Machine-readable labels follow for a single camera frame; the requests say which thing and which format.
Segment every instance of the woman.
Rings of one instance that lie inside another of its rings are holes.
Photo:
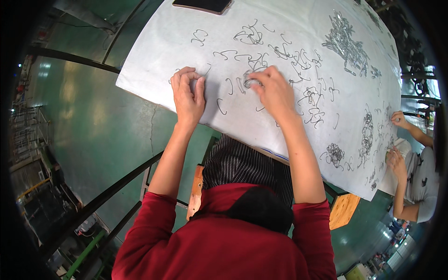
[[[263,84],[252,89],[286,140],[296,202],[292,210],[274,195],[274,188],[288,184],[275,178],[272,160],[224,136],[205,164],[208,186],[200,210],[171,232],[185,152],[205,105],[205,77],[194,71],[184,67],[171,77],[178,121],[118,251],[112,278],[335,279],[330,211],[319,166],[294,109],[293,89],[274,66],[249,78]],[[286,235],[291,222],[292,240]]]
[[[397,219],[426,222],[434,215],[439,192],[432,138],[407,122],[402,111],[394,112],[391,120],[394,125],[408,130],[415,140],[425,146],[421,155],[409,151],[404,158],[395,146],[388,153],[387,164],[398,179],[393,215]],[[411,205],[404,206],[404,199]]]

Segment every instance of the worker's hand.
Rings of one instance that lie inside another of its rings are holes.
[[[249,78],[262,83],[262,86],[253,83],[250,87],[259,95],[261,103],[280,125],[297,114],[293,89],[275,66],[269,66],[263,72],[251,73]]]
[[[391,121],[394,125],[397,125],[401,128],[408,129],[409,122],[405,119],[405,116],[402,111],[397,111],[392,114]]]
[[[406,170],[405,160],[401,156],[400,151],[395,146],[393,146],[393,148],[388,153],[387,164],[392,169],[399,182],[408,180],[408,172]]]
[[[171,77],[171,87],[174,93],[174,103],[177,111],[178,124],[191,131],[194,130],[204,113],[204,81],[195,72],[196,68],[184,67]],[[194,93],[190,90],[190,81],[197,80]]]

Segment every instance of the white t-shirt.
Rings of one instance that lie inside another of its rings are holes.
[[[419,203],[417,223],[428,221],[434,214],[439,192],[439,175],[435,171],[434,151],[425,147],[422,154],[410,151],[405,159],[408,171],[405,199]]]

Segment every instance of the black phone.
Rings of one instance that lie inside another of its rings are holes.
[[[221,15],[231,2],[232,0],[174,0],[172,5]]]

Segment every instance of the factory floor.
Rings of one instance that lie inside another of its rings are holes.
[[[135,39],[161,0],[146,1],[125,25],[106,64],[119,68]],[[138,0],[84,1],[84,5],[108,21],[122,22]],[[58,19],[76,26],[82,21],[65,14]],[[55,25],[47,48],[101,61],[111,37],[90,27]],[[39,57],[32,70],[33,105],[43,105],[52,121],[51,150],[67,185],[87,204],[98,194],[162,151],[177,116],[115,86],[117,74],[64,60]],[[188,202],[194,169],[202,162],[216,131],[198,125],[188,146],[179,199]],[[114,228],[139,200],[143,174],[99,208],[97,214]],[[383,252],[391,235],[392,220],[386,211],[390,195],[378,191],[371,202],[361,199],[348,225],[331,231],[338,273],[354,263]],[[174,231],[186,223],[186,210],[176,207]],[[118,234],[124,240],[133,219]]]

